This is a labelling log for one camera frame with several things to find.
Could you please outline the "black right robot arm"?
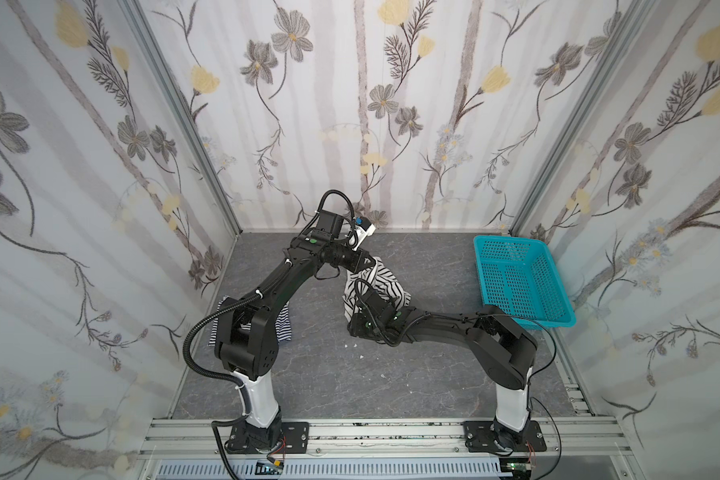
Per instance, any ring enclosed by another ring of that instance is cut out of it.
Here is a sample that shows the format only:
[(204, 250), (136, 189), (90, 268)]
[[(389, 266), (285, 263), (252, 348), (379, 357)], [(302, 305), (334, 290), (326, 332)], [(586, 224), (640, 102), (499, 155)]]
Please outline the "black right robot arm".
[(489, 428), (491, 450), (509, 455), (530, 447), (529, 390), (538, 342), (513, 317), (493, 305), (471, 314), (398, 307), (361, 278), (352, 282), (350, 297), (355, 306), (348, 331), (354, 337), (392, 348), (434, 342), (469, 350), (496, 387), (496, 409)]

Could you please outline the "black white striped tank top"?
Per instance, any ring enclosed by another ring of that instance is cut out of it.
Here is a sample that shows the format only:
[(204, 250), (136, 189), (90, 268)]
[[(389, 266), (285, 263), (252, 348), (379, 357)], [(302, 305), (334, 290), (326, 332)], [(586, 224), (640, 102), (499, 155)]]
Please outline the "black white striped tank top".
[(375, 265), (359, 273), (347, 272), (342, 301), (344, 305), (344, 317), (350, 322), (357, 310), (356, 294), (354, 283), (357, 278), (367, 281), (385, 301), (391, 301), (397, 310), (408, 306), (411, 295), (398, 281), (393, 272), (385, 266), (382, 259), (374, 256)]

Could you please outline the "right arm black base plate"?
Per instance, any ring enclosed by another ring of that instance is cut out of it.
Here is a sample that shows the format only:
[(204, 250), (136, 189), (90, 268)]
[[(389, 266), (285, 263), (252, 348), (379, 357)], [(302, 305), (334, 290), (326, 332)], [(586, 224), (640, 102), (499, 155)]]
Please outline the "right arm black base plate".
[(529, 420), (521, 432), (515, 432), (494, 421), (465, 421), (462, 426), (465, 446), (470, 453), (505, 456), (547, 451), (544, 435), (535, 420)]

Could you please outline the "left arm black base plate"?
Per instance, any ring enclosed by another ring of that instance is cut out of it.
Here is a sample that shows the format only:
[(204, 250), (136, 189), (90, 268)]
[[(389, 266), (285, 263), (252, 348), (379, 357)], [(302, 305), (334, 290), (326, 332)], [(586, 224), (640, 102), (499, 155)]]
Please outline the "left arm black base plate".
[(242, 422), (231, 428), (231, 433), (223, 445), (228, 454), (305, 454), (309, 430), (308, 422), (275, 423), (268, 428), (258, 428)]

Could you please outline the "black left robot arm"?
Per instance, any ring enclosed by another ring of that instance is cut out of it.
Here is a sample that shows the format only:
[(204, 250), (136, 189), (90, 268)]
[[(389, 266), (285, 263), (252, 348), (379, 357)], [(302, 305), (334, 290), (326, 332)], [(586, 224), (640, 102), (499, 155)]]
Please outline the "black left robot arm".
[[(282, 445), (282, 413), (274, 396), (271, 369), (279, 352), (276, 322), (292, 296), (325, 265), (357, 273), (374, 260), (360, 249), (361, 237), (372, 224), (358, 218), (349, 197), (336, 189), (326, 191), (315, 216), (284, 249), (283, 261), (248, 294), (225, 301), (196, 323), (186, 334), (182, 357), (194, 373), (233, 384), (243, 404), (237, 420), (215, 421), (212, 429), (233, 428), (231, 440), (218, 441), (224, 453), (239, 442), (259, 451)], [(212, 321), (217, 322), (214, 355), (223, 372), (200, 366), (192, 356), (195, 337)]]

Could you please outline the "blue white striped tank top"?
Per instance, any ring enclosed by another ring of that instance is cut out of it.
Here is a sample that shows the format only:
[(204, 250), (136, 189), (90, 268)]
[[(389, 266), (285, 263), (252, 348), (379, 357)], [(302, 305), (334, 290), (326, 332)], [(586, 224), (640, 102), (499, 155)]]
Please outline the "blue white striped tank top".
[[(229, 296), (224, 296), (217, 305), (217, 309), (221, 310), (223, 307), (228, 307), (235, 302), (235, 299)], [(215, 318), (210, 323), (211, 333), (207, 346), (209, 348), (214, 347), (216, 344), (218, 330), (219, 330), (220, 317)], [(278, 343), (284, 343), (292, 340), (292, 325), (289, 315), (289, 304), (286, 303), (281, 309), (275, 319), (275, 333)]]

